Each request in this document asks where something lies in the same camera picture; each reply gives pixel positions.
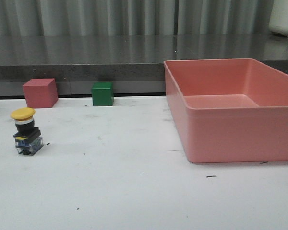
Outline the white appliance in background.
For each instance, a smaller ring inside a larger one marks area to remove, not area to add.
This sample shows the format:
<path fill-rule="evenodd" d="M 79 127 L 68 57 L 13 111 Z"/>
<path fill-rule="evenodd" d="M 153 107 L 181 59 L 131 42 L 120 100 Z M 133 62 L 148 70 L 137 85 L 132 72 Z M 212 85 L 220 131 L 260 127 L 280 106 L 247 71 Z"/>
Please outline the white appliance in background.
<path fill-rule="evenodd" d="M 274 0 L 268 28 L 274 34 L 288 37 L 288 0 Z"/>

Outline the green cube block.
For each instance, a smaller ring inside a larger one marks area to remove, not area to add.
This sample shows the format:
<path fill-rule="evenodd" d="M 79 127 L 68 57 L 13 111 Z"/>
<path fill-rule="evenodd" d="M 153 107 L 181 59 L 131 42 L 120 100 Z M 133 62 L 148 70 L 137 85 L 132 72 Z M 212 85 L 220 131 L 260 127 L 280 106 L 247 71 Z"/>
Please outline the green cube block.
<path fill-rule="evenodd" d="M 112 106 L 114 102 L 113 83 L 95 82 L 91 89 L 93 106 Z"/>

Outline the pink plastic bin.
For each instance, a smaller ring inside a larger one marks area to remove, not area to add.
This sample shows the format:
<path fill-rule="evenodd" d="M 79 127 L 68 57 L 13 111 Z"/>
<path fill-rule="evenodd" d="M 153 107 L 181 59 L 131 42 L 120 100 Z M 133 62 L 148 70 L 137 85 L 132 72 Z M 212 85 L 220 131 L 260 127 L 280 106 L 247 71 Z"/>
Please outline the pink plastic bin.
<path fill-rule="evenodd" d="M 164 62 L 188 161 L 288 161 L 288 75 L 250 58 Z"/>

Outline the dark grey counter shelf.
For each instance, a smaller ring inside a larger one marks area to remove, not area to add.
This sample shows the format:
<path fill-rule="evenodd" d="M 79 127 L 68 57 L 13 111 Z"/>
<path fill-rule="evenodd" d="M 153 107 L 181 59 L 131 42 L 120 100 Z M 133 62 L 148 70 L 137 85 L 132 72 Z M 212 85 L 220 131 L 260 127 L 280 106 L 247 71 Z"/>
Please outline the dark grey counter shelf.
<path fill-rule="evenodd" d="M 164 95 L 166 60 L 253 58 L 288 74 L 288 38 L 274 34 L 0 36 L 0 98 L 23 96 L 33 78 L 54 78 L 61 97 L 97 81 L 116 95 Z"/>

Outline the yellow push button switch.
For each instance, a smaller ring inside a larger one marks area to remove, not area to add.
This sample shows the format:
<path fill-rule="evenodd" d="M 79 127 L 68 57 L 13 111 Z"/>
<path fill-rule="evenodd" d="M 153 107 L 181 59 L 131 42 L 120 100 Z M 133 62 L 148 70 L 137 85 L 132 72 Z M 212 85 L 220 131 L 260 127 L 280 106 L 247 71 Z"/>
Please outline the yellow push button switch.
<path fill-rule="evenodd" d="M 13 135 L 18 154 L 35 155 L 43 147 L 40 129 L 35 127 L 35 109 L 24 107 L 11 112 L 17 133 Z"/>

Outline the pink cube block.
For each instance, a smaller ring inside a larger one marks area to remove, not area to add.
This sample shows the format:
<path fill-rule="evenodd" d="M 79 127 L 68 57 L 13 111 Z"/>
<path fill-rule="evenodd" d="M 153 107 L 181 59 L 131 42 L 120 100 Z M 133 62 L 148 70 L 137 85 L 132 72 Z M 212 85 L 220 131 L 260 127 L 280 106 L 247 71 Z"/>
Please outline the pink cube block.
<path fill-rule="evenodd" d="M 23 85 L 27 107 L 52 108 L 58 101 L 58 92 L 54 78 L 31 79 Z"/>

